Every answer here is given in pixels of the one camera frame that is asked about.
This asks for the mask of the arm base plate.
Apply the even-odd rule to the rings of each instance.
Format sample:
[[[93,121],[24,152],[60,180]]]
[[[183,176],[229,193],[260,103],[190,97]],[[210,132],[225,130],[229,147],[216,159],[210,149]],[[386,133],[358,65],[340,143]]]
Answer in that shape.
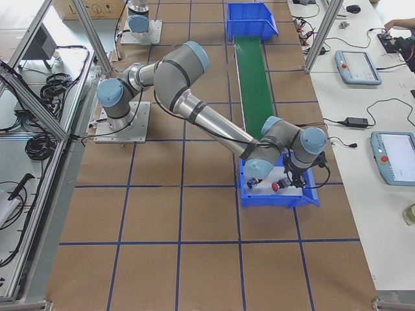
[[[121,35],[121,45],[159,45],[162,20],[127,21]]]
[[[101,109],[101,119],[93,138],[95,143],[145,143],[147,140],[150,102],[130,102],[130,112],[121,119],[107,116]]]

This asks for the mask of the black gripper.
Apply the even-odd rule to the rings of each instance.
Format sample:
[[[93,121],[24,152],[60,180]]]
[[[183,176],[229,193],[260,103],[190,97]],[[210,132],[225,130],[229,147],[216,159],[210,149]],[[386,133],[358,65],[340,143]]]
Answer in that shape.
[[[316,159],[311,163],[304,163],[298,160],[294,154],[286,154],[283,156],[284,173],[291,173],[288,177],[290,186],[296,188],[304,188],[308,185],[308,181],[304,178],[305,172],[314,166],[324,167],[326,164],[326,155],[318,154]]]

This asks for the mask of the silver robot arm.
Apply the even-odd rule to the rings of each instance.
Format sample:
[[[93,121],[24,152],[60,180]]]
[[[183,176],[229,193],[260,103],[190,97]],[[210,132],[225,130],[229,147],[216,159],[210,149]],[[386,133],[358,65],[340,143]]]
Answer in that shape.
[[[110,120],[131,121],[130,102],[139,93],[154,88],[156,99],[167,111],[180,115],[200,128],[245,162],[251,178],[268,177],[278,159],[290,185],[306,186],[305,172],[314,166],[325,167],[327,135],[320,128],[301,129],[279,117],[270,116],[256,139],[194,96],[191,86],[208,69],[209,58],[195,41],[187,41],[158,62],[134,63],[115,78],[97,88],[97,98]]]
[[[146,0],[127,1],[127,25],[133,34],[145,34],[149,31],[149,7]]]

